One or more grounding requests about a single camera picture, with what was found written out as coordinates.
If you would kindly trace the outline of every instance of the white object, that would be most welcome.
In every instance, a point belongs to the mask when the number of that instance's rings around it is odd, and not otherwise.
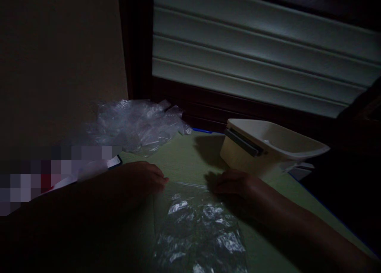
[[[229,119],[225,133],[220,154],[224,161],[263,180],[329,150],[323,143],[268,121]]]
[[[303,178],[307,177],[315,167],[312,164],[301,163],[296,166],[289,173],[295,178],[297,181],[301,181]]]

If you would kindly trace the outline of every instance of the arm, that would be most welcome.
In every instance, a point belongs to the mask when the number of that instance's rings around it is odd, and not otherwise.
[[[293,203],[257,177],[228,170],[217,181],[218,194],[238,195],[260,223],[286,234],[331,261],[338,271],[374,272],[377,262],[342,237],[319,217]]]
[[[4,218],[1,230],[8,245],[3,247],[17,253],[46,248],[52,236],[70,237],[84,226],[132,209],[167,182],[157,166],[135,162],[46,193]]]

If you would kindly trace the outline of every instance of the crumpled plastic bag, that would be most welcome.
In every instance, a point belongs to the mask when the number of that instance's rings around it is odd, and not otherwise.
[[[93,145],[122,146],[125,152],[148,157],[177,132],[192,133],[181,119],[183,111],[170,106],[166,100],[158,104],[145,99],[99,104],[97,120],[86,125],[86,134]]]
[[[151,271],[247,273],[238,219],[206,187],[182,183],[178,189],[165,219],[155,222]]]

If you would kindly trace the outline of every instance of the forearm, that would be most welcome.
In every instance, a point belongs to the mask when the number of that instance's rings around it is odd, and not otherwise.
[[[379,268],[377,261],[311,213],[295,227],[294,234],[330,260],[339,272],[375,272]]]
[[[370,257],[319,217],[257,180],[247,198],[253,217],[329,260],[339,271],[367,272],[377,266]]]
[[[118,203],[128,201],[129,191],[120,187],[115,193],[118,185],[113,182],[100,175],[35,198],[5,218],[2,231],[7,243],[17,251],[45,247],[53,236],[70,235],[108,219],[121,208]]]

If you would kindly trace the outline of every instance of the container handle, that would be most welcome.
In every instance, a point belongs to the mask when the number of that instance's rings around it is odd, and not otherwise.
[[[258,145],[254,144],[252,141],[247,139],[245,136],[239,134],[234,129],[225,129],[224,134],[232,139],[238,146],[248,152],[251,156],[260,156],[263,153],[263,149]]]

